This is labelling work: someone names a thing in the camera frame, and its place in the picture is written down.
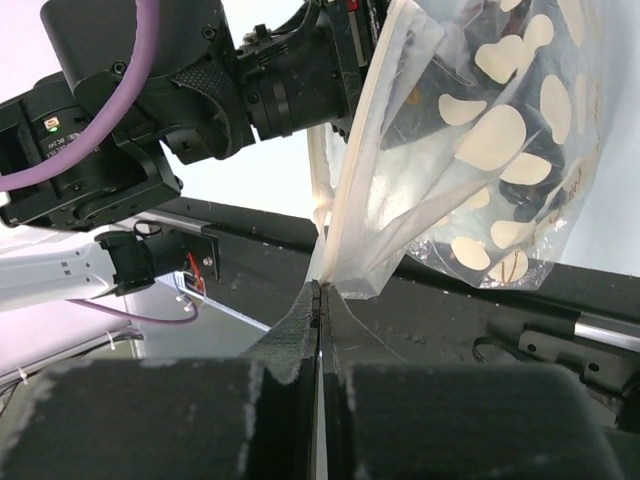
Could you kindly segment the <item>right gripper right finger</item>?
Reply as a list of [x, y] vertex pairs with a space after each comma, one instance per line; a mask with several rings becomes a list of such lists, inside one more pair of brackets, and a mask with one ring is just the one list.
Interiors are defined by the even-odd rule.
[[557, 366], [420, 365], [322, 289], [332, 479], [621, 479], [578, 380]]

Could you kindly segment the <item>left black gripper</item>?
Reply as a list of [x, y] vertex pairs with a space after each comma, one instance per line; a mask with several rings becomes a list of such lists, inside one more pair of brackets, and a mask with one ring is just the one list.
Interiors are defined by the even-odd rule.
[[390, 6], [304, 1], [275, 29], [261, 24], [237, 50], [249, 122], [270, 140], [328, 123], [347, 139]]

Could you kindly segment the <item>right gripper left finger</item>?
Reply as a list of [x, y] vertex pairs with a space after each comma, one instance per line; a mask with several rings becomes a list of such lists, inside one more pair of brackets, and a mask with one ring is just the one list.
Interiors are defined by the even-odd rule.
[[47, 370], [1, 447], [5, 479], [311, 479], [320, 289], [234, 358]]

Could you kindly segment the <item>polka dot zip bag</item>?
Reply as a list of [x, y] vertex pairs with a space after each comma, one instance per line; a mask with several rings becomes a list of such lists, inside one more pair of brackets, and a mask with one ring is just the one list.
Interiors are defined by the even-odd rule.
[[[535, 290], [601, 158], [608, 1], [393, 1], [344, 146], [308, 133], [307, 277], [377, 296], [410, 257], [480, 289]], [[545, 202], [516, 222], [499, 182]]]

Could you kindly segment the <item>dark fake grape bunch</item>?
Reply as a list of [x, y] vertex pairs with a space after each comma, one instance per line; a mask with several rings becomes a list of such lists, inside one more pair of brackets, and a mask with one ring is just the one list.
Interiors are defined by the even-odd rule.
[[513, 218], [516, 222], [526, 223], [533, 220], [545, 202], [542, 190], [531, 185], [500, 181], [499, 192], [509, 204], [514, 206]]

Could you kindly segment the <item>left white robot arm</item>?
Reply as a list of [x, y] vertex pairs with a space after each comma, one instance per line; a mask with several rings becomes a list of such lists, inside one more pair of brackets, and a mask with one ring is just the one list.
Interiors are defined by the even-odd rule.
[[59, 72], [1, 106], [9, 228], [86, 233], [177, 199], [183, 164], [352, 129], [385, 1], [305, 1], [235, 44], [219, 1], [47, 1]]

